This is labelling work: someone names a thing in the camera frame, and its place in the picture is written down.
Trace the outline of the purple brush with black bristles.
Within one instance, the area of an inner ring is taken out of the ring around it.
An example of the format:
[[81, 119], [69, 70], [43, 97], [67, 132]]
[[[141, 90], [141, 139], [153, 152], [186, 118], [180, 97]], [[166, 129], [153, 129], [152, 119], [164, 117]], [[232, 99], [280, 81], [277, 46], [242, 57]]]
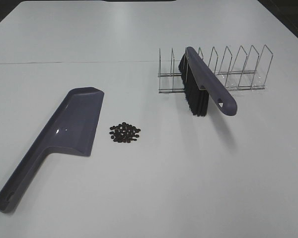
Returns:
[[193, 115], [207, 114], [209, 98], [227, 115], [237, 113], [237, 103], [193, 47], [187, 47], [178, 69], [184, 85], [185, 98]]

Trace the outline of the purple plastic dustpan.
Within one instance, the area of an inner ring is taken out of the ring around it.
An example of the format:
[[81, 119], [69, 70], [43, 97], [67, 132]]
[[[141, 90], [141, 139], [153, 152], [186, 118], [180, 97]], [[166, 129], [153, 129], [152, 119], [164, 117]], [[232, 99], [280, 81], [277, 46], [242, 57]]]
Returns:
[[70, 90], [0, 191], [0, 212], [16, 209], [45, 158], [52, 153], [91, 154], [104, 92]]

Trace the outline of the pile of coffee beans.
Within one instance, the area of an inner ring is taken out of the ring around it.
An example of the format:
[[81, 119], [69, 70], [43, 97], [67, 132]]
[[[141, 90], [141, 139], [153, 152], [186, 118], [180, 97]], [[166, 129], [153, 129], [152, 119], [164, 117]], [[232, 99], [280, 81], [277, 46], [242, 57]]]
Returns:
[[132, 141], [137, 141], [139, 138], [140, 128], [136, 126], [122, 122], [118, 125], [113, 125], [109, 127], [110, 138], [113, 142], [117, 143], [131, 143]]

